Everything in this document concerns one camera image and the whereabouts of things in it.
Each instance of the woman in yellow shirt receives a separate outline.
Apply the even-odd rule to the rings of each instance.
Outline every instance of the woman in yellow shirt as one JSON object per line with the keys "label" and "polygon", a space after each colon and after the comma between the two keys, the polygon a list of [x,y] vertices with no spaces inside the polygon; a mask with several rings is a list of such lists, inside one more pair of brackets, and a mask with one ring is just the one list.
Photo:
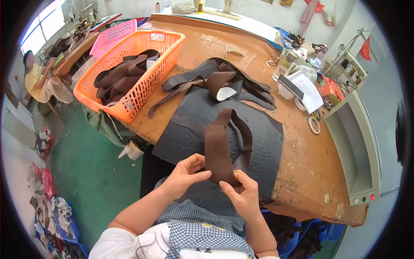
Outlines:
{"label": "woman in yellow shirt", "polygon": [[32,51],[26,52],[23,57],[24,63],[24,87],[26,91],[39,103],[47,103],[52,96],[66,104],[73,101],[72,93],[66,88],[57,76],[50,76],[48,73],[52,69],[56,58],[51,58],[46,67],[42,69],[35,63]]}

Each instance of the person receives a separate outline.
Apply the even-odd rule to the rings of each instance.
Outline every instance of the person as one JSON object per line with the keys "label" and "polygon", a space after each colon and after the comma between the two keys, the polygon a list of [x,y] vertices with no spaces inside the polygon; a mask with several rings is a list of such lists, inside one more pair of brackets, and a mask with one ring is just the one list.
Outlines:
{"label": "person", "polygon": [[277,242],[259,209],[257,182],[235,170],[240,187],[214,184],[211,171],[197,173],[204,167],[200,154],[180,161],[115,217],[89,258],[278,259]]}
{"label": "person", "polygon": [[39,103],[47,103],[52,96],[66,104],[73,101],[72,93],[66,88],[60,78],[48,73],[53,68],[56,58],[50,58],[45,68],[41,68],[35,62],[32,51],[27,51],[23,56],[24,87],[26,91]]}

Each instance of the orange plastic basket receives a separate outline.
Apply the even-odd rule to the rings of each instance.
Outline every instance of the orange plastic basket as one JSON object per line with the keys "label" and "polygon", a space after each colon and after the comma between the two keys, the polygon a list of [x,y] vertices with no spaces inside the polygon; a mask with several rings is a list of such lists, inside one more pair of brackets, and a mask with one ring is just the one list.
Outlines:
{"label": "orange plastic basket", "polygon": [[[131,122],[161,80],[177,63],[180,46],[184,41],[185,35],[176,32],[133,32],[110,48],[87,70],[76,84],[73,95],[96,112],[101,109],[122,121]],[[123,57],[138,55],[147,49],[158,50],[161,56],[117,104],[111,107],[102,105],[101,100],[95,96],[98,91],[94,87],[96,76],[121,63]]]}

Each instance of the glass jar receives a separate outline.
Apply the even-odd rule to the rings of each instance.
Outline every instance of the glass jar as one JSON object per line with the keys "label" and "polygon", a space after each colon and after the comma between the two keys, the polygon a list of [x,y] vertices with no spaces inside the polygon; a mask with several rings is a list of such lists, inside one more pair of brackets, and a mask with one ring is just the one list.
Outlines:
{"label": "glass jar", "polygon": [[286,54],[279,59],[272,78],[277,81],[280,75],[287,76],[298,58],[299,56],[296,53],[290,50],[287,51]]}

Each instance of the tape roll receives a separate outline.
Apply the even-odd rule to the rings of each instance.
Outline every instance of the tape roll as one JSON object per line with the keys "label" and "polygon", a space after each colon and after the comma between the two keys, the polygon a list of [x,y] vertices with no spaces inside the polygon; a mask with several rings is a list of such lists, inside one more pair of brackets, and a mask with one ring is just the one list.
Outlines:
{"label": "tape roll", "polygon": [[315,117],[309,116],[308,122],[309,122],[310,130],[315,134],[319,134],[320,125],[319,125],[318,120]]}

